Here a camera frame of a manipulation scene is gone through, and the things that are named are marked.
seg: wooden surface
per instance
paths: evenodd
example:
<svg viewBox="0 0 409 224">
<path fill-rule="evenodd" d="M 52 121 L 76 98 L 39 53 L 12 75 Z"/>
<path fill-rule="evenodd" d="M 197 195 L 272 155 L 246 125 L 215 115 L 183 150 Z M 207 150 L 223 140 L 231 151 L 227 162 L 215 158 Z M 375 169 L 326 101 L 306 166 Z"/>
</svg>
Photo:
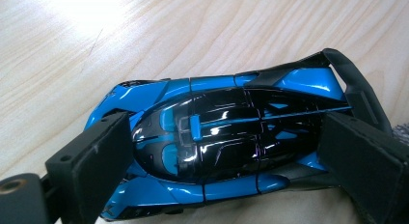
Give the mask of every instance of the wooden surface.
<svg viewBox="0 0 409 224">
<path fill-rule="evenodd" d="M 409 0 L 0 0 L 0 178 L 78 135 L 117 83 L 236 73 L 324 47 L 409 122 Z M 357 223 L 340 189 L 273 193 L 138 223 Z"/>
</svg>

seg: car spoiler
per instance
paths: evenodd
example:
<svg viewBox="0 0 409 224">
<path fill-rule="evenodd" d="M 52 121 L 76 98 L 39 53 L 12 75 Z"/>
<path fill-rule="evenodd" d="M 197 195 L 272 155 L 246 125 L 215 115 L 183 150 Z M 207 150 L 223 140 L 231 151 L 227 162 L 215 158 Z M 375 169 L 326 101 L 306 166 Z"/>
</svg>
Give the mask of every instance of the car spoiler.
<svg viewBox="0 0 409 224">
<path fill-rule="evenodd" d="M 392 136 L 392 128 L 382 106 L 367 80 L 357 67 L 336 49 L 325 48 L 302 60 L 279 65 L 265 70 L 247 71 L 236 76 L 256 73 L 258 77 L 244 84 L 245 87 L 270 87 L 296 69 L 330 67 L 337 72 L 346 84 L 344 92 L 352 114 L 371 126 Z"/>
<path fill-rule="evenodd" d="M 392 136 L 391 123 L 376 94 L 351 60 L 336 49 L 325 48 L 299 62 L 325 67 L 331 65 L 346 84 L 344 94 L 349 105 L 352 106 L 353 116 Z"/>
</svg>

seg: glossy surface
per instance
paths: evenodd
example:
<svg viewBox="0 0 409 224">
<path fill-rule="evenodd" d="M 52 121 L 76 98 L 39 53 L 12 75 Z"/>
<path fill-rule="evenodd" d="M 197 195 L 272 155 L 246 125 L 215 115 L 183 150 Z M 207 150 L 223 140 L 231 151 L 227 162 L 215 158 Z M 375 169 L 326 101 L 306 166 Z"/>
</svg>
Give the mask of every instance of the glossy surface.
<svg viewBox="0 0 409 224">
<path fill-rule="evenodd" d="M 129 104 L 136 161 L 106 205 L 114 209 L 103 216 L 141 217 L 284 189 L 290 179 L 268 171 L 294 160 L 301 168 L 324 170 L 315 154 L 322 115 L 351 109 L 338 96 L 341 87 L 329 68 L 288 69 L 277 83 L 268 83 L 275 73 L 280 75 L 269 70 L 117 86 L 89 123 L 95 114 Z M 311 75 L 313 84 L 300 74 Z M 321 87 L 316 86 L 319 80 Z M 150 99 L 140 101 L 141 95 Z M 134 114 L 137 109 L 143 111 Z"/>
<path fill-rule="evenodd" d="M 1 178 L 44 175 L 43 162 L 83 130 L 117 83 L 264 69 L 328 46 L 357 64 L 393 126 L 407 123 L 408 1 L 0 0 Z M 195 221 L 359 223 L 338 189 L 136 222 Z"/>
<path fill-rule="evenodd" d="M 274 86 L 327 98 L 345 99 L 340 84 L 330 68 L 294 70 Z"/>
</svg>

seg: car body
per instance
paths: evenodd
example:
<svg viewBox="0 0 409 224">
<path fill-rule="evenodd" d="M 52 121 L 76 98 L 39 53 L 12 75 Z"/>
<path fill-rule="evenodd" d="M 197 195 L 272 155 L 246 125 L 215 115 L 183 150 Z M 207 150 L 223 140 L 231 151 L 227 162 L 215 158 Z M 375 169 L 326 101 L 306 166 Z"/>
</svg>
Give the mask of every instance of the car body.
<svg viewBox="0 0 409 224">
<path fill-rule="evenodd" d="M 322 119 L 328 112 L 365 118 L 369 108 L 342 90 L 334 71 L 349 86 L 351 70 L 334 59 L 349 61 L 324 49 L 267 70 L 117 85 L 86 124 L 126 111 L 134 143 L 133 163 L 101 216 L 178 213 L 278 190 L 337 186 L 317 160 Z"/>
</svg>

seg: blue toy car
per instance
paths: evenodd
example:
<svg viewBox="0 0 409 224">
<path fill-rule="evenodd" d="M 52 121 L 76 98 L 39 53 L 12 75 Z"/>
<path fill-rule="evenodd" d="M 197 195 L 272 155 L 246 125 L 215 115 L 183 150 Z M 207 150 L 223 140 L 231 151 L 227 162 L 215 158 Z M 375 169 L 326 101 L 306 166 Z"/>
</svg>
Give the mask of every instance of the blue toy car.
<svg viewBox="0 0 409 224">
<path fill-rule="evenodd" d="M 101 214 L 107 220 L 337 186 L 316 156 L 324 114 L 386 119 L 364 77 L 334 49 L 236 75 L 124 82 L 97 106 L 86 128 L 123 111 L 134 161 Z"/>
</svg>

